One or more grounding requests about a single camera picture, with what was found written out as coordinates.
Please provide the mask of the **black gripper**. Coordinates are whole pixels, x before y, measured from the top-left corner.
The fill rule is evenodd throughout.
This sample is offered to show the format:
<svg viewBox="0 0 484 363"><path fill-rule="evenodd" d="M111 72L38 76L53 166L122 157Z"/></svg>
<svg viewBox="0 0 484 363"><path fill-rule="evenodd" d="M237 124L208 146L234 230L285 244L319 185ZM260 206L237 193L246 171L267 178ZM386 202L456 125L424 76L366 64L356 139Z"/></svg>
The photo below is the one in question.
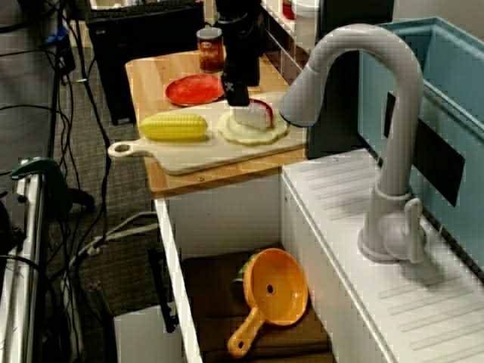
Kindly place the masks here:
<svg viewBox="0 0 484 363"><path fill-rule="evenodd" d="M247 86L260 80L259 58L264 52L264 21L261 14L242 17L219 16L225 46L222 87L228 104L246 107L250 103Z"/></svg>

